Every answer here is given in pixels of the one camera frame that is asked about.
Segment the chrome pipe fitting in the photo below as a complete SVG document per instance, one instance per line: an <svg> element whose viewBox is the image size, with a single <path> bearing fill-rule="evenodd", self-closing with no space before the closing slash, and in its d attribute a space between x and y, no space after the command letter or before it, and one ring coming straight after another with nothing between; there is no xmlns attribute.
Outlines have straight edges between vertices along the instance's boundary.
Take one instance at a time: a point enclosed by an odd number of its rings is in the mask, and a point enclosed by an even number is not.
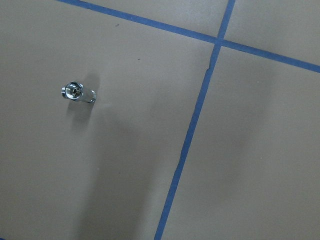
<svg viewBox="0 0 320 240"><path fill-rule="evenodd" d="M72 81L61 88L62 97L74 102L93 104L96 102L97 94L94 90L83 84Z"/></svg>

